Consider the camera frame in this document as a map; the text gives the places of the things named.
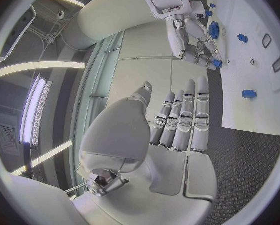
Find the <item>black textured floor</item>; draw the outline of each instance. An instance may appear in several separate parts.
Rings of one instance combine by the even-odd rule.
[[[202,1],[208,9],[206,0]],[[222,128],[220,70],[208,70],[210,130],[207,154],[217,176],[217,200],[205,225],[221,225],[236,215],[263,186],[280,153],[280,136]]]

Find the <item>blue knob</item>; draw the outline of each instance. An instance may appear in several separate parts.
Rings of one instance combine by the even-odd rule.
[[[257,96],[257,93],[253,90],[244,90],[242,91],[242,97],[244,98],[255,98]]]
[[[214,60],[213,64],[216,66],[216,68],[222,68],[222,61]]]
[[[248,37],[244,36],[243,34],[239,34],[238,38],[241,42],[247,43],[248,42]]]
[[[207,16],[207,17],[211,17],[212,15],[213,15],[213,12],[211,12],[211,11],[205,11],[205,15]]]
[[[212,39],[217,39],[219,37],[219,24],[217,22],[212,22],[209,26],[209,34]]]

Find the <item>white wall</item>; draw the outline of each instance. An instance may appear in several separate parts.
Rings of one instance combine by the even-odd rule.
[[[197,40],[190,38],[190,43],[196,45]],[[152,84],[153,91],[146,118],[149,122],[153,122],[159,113],[163,100],[170,91],[171,63],[172,91],[174,93],[185,89],[188,79],[191,78],[197,82],[198,77],[207,76],[205,68],[179,60],[153,58],[157,56],[172,56],[164,21],[126,30],[107,106],[130,96],[147,80]],[[151,58],[147,60],[122,60],[135,57]]]

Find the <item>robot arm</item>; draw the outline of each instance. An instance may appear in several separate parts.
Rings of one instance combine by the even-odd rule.
[[[205,18],[202,2],[192,0],[146,0],[152,14],[166,20],[171,50],[179,59],[215,70],[221,68],[221,55],[207,29],[197,19]],[[199,40],[197,49],[188,46],[188,35]],[[213,57],[200,55],[206,46]]]
[[[122,187],[120,173],[130,173],[144,162],[150,129],[146,121],[152,86],[145,82],[130,97],[101,112],[86,131],[79,162],[90,175],[88,187],[103,196]]]

